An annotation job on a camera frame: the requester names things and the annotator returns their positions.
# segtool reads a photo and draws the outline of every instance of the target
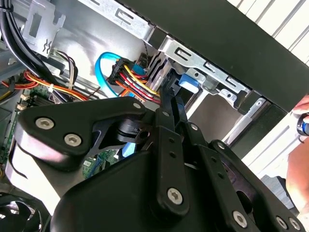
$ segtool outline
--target wire bundle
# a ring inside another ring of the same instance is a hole
[[[124,72],[119,73],[121,79],[115,81],[116,84],[125,89],[120,96],[131,92],[142,101],[151,101],[160,104],[159,94],[144,84],[147,82],[148,77],[146,75],[134,74],[127,65],[124,65],[124,68]]]
[[[48,83],[44,80],[41,80],[39,78],[37,78],[36,76],[34,76],[32,73],[30,73],[29,71],[25,71],[24,72],[24,76],[27,80],[29,81],[33,81],[33,82],[36,82],[40,85],[43,85],[43,86],[46,86],[50,89],[50,91],[60,91],[62,93],[65,93],[65,94],[68,94],[70,96],[73,96],[74,98],[76,99],[79,99],[81,101],[86,101],[88,100],[88,97],[82,95],[81,93],[79,92],[76,92],[74,90],[70,90],[70,89],[67,89],[67,88],[64,88],[64,87],[61,87],[61,86],[57,86],[57,85],[54,85],[54,84],[51,84],[51,83]]]
[[[0,29],[6,46],[14,57],[29,69],[37,77],[58,85],[57,80],[46,65],[34,54],[24,41],[13,16],[12,0],[0,0]],[[63,102],[71,102],[72,99],[64,94],[53,93]]]
[[[52,54],[69,63],[69,73],[70,73],[69,89],[72,90],[78,76],[78,68],[76,67],[75,61],[73,60],[72,57],[68,56],[66,53],[59,50],[55,49],[52,50]]]
[[[10,87],[10,85],[9,85],[8,83],[4,82],[4,81],[2,81],[2,84],[3,84],[5,87],[7,87],[7,88]],[[39,85],[39,83],[36,83],[36,82],[32,81],[32,82],[27,83],[27,84],[15,84],[14,89],[17,89],[17,90],[21,90],[21,89],[31,89],[31,88],[34,88],[34,87],[36,87],[36,86],[38,86],[38,85]]]
[[[6,88],[6,86],[0,85],[0,89],[2,89],[2,88]],[[5,104],[10,99],[12,99],[14,96],[16,96],[18,93],[19,93],[19,90],[17,90],[17,89],[15,89],[13,92],[8,90],[2,96],[0,96],[0,105]]]

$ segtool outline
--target black mechanical arm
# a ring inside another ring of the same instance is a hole
[[[126,142],[137,143],[133,155],[85,181],[72,178],[87,157]],[[225,144],[205,142],[171,90],[161,91],[156,112],[131,97],[29,108],[7,172],[31,184],[14,161],[21,154],[53,189],[66,187],[55,190],[52,232],[305,231]]]

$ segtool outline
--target metal bracket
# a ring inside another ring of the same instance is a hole
[[[63,27],[65,15],[61,15],[56,23],[56,7],[46,0],[33,0],[23,37],[31,50],[49,58],[53,41],[57,32]]]
[[[132,35],[147,42],[154,26],[114,0],[78,0]]]
[[[242,90],[247,93],[250,92],[247,87],[169,36],[165,38],[159,48],[159,51],[164,52],[167,57],[185,67],[201,70],[235,93],[239,93]]]

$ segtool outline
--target metal panel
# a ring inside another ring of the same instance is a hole
[[[308,92],[306,65],[225,0],[121,2],[287,112]]]

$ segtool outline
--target screw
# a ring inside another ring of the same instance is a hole
[[[77,134],[67,134],[64,137],[64,141],[67,145],[70,146],[79,146],[82,143],[81,137],[79,137]]]
[[[180,205],[183,202],[182,194],[175,188],[168,190],[168,197],[174,204]]]
[[[134,103],[133,105],[134,105],[135,108],[141,109],[141,106],[139,104]]]
[[[246,218],[240,212],[233,211],[233,218],[242,228],[246,228],[248,226]]]
[[[292,224],[292,226],[299,231],[300,230],[299,224],[291,217],[289,218],[289,220],[290,220],[290,223]]]
[[[163,113],[166,117],[169,117],[168,112],[163,111],[162,113]]]
[[[192,127],[192,129],[194,129],[194,130],[198,130],[197,125],[191,124],[191,127]]]
[[[54,122],[46,117],[40,117],[35,121],[35,125],[37,125],[38,128],[49,130],[55,126]]]
[[[286,223],[282,220],[281,217],[276,217],[277,222],[282,226],[282,228],[284,229],[288,229],[288,226],[286,225]]]
[[[218,147],[220,147],[221,149],[225,149],[225,146],[224,146],[224,144],[222,144],[222,143],[218,143]]]

